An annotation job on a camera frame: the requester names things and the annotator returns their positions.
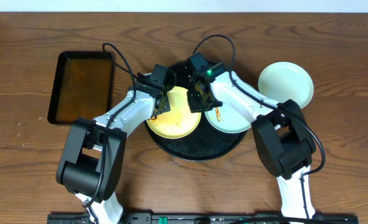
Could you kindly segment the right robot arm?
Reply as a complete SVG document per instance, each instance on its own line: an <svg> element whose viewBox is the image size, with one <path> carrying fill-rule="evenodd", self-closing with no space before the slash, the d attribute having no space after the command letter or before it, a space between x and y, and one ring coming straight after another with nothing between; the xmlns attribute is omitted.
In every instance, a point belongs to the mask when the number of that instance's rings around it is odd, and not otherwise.
<svg viewBox="0 0 368 224"><path fill-rule="evenodd" d="M308 175L312 154L320 147L308 127L300 106L293 100L280 103L244 83L231 67L210 62L197 52L186 60L193 79L188 90L191 112L231 107L251 126L258 156L269 173L277 178L282 198L282 215L311 219Z"/></svg>

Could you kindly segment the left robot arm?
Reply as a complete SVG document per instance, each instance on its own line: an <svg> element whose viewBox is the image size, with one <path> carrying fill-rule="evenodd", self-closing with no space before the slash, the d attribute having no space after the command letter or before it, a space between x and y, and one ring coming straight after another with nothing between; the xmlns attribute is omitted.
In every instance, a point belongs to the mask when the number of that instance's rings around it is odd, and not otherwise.
<svg viewBox="0 0 368 224"><path fill-rule="evenodd" d="M176 82L172 69L155 65L114 108L93 119L78 118L70 126L56 181L81 200L90 223L119 223L123 207L115 189L126 139L145 120L170 111L167 93Z"/></svg>

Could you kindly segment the yellow plate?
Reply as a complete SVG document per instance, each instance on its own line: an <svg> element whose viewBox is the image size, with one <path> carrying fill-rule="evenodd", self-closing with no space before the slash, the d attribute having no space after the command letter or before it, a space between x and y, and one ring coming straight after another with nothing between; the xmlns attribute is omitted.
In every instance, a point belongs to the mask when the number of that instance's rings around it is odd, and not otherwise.
<svg viewBox="0 0 368 224"><path fill-rule="evenodd" d="M156 135L167 139L183 138L198 126L201 113L191 113L188 106L187 89L175 86L167 93L170 111L148 119L149 128Z"/></svg>

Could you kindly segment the light green plate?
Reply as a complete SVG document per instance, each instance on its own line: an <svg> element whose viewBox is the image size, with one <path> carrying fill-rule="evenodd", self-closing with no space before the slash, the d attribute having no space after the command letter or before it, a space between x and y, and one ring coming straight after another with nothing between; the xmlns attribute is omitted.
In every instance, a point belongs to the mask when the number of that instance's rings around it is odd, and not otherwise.
<svg viewBox="0 0 368 224"><path fill-rule="evenodd" d="M259 91L268 98L284 103L295 101L304 108L314 93L308 72L291 62L275 62L263 69L258 80Z"/></svg>
<svg viewBox="0 0 368 224"><path fill-rule="evenodd" d="M206 111L205 116L212 127L224 133L236 134L251 128L251 124L229 105Z"/></svg>

